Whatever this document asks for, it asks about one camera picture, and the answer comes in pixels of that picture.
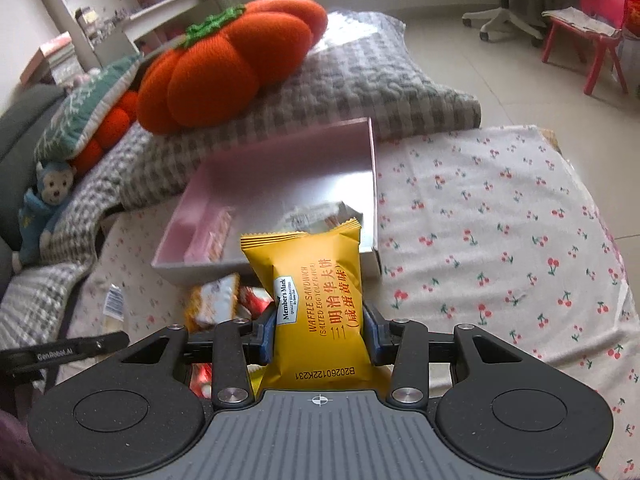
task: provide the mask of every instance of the stack of books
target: stack of books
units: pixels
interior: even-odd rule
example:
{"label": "stack of books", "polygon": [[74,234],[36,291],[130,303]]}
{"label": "stack of books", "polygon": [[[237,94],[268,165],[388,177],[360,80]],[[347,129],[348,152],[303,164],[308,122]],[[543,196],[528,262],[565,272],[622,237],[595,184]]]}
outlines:
{"label": "stack of books", "polygon": [[23,85],[42,82],[63,85],[84,71],[68,32],[42,44],[20,76]]}

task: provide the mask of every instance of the office chair base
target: office chair base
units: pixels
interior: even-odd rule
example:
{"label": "office chair base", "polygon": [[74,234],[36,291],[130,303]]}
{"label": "office chair base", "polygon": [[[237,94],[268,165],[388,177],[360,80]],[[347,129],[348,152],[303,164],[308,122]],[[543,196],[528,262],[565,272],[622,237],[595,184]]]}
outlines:
{"label": "office chair base", "polygon": [[531,27],[529,23],[525,22],[522,18],[517,16],[509,9],[499,7],[491,10],[481,10],[479,12],[466,12],[462,15],[462,23],[468,27],[467,23],[470,20],[489,20],[480,28],[480,39],[487,41],[488,33],[492,30],[499,30],[503,23],[511,23],[515,27],[519,28],[523,32],[526,32],[536,40],[542,41],[544,36],[540,31]]}

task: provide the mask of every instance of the gray ribbed panel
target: gray ribbed panel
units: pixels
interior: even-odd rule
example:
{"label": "gray ribbed panel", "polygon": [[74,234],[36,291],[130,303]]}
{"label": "gray ribbed panel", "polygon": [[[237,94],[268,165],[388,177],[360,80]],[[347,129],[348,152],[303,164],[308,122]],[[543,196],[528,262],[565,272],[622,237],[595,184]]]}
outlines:
{"label": "gray ribbed panel", "polygon": [[[140,480],[497,480],[452,453],[426,419],[374,392],[267,392],[219,413],[187,454]],[[593,471],[575,480],[602,480]]]}

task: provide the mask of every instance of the barcode label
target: barcode label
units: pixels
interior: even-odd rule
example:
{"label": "barcode label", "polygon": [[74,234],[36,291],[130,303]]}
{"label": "barcode label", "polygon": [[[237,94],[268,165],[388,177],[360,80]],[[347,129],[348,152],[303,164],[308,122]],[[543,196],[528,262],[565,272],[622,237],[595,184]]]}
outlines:
{"label": "barcode label", "polygon": [[111,285],[104,299],[104,316],[110,316],[118,321],[124,321],[124,296],[119,287]]}

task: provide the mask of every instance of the bookshelf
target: bookshelf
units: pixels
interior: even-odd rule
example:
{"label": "bookshelf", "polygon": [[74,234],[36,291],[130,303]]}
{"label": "bookshelf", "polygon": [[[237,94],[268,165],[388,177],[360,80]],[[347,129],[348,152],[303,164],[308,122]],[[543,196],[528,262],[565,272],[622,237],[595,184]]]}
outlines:
{"label": "bookshelf", "polygon": [[[206,0],[163,0],[146,9],[141,9],[138,0],[42,1],[58,29],[71,34],[78,59],[82,67],[89,70],[137,53],[136,42],[144,41],[147,48],[155,48],[161,43],[158,43],[157,30],[162,30],[168,22],[188,24],[190,20],[181,20],[182,15]],[[129,16],[117,23],[100,43],[91,44],[75,19],[76,10],[85,7],[95,10],[102,19],[114,16],[122,9],[126,9]]]}

